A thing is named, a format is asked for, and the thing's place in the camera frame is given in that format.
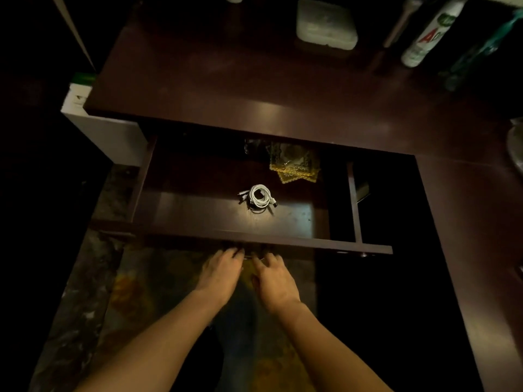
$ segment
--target floor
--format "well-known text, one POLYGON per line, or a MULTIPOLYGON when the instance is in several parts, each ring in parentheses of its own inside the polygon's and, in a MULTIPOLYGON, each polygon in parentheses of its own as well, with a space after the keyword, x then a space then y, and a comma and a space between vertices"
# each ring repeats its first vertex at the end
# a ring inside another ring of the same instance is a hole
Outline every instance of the floor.
MULTIPOLYGON (((114 166, 94 217, 125 216, 135 168, 114 166)), ((194 286, 210 253, 122 243, 88 230, 62 295, 31 392, 72 391, 194 286)), ((314 262, 285 259, 301 299, 316 311, 314 262)), ((250 260, 236 291, 213 321, 223 350, 216 390, 314 390, 279 325, 254 296, 250 260)))

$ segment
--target white cable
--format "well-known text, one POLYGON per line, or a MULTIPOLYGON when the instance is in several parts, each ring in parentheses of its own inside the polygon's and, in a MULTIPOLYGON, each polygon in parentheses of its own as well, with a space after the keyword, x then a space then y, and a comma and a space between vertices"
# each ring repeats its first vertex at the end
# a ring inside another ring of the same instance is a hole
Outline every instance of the white cable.
POLYGON ((250 190, 241 191, 238 195, 242 197, 242 202, 249 198, 251 205, 254 205, 259 209, 265 209, 269 204, 272 204, 274 207, 278 206, 276 200, 271 197, 269 189, 263 184, 253 185, 250 190), (262 194, 263 197, 261 199, 258 199, 254 195, 256 191, 259 191, 262 194))

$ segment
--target wooden desk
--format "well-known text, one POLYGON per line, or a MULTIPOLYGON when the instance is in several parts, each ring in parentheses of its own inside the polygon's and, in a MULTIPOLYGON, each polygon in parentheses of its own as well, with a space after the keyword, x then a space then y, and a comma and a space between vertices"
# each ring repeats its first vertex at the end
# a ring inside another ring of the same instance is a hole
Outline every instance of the wooden desk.
POLYGON ((523 182, 508 124, 386 53, 310 46, 258 18, 230 6, 193 26, 131 20, 86 110, 416 155, 484 389, 523 390, 523 182))

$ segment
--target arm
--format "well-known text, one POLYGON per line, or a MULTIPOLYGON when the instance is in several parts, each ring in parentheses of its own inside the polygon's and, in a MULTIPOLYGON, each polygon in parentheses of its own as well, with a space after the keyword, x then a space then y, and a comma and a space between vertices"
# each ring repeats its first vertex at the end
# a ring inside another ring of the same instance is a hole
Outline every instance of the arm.
POLYGON ((192 346, 231 298, 244 252, 218 251, 204 265, 195 290, 143 331, 77 392, 167 392, 192 346))
POLYGON ((280 256, 253 258, 253 285, 265 308, 281 323, 318 391, 391 392, 353 351, 333 336, 300 302, 296 283, 280 256))

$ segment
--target teal object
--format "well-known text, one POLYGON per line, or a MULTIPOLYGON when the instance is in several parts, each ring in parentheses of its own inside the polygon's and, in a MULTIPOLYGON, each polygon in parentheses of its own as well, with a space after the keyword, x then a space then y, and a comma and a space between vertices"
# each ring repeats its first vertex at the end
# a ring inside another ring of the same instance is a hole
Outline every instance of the teal object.
POLYGON ((513 12, 513 18, 503 23, 483 46, 476 45, 465 52, 447 72, 442 74, 447 76, 445 88, 452 92, 458 89, 474 67, 499 48, 501 41, 512 30, 514 23, 521 18, 523 18, 523 8, 516 9, 513 12))

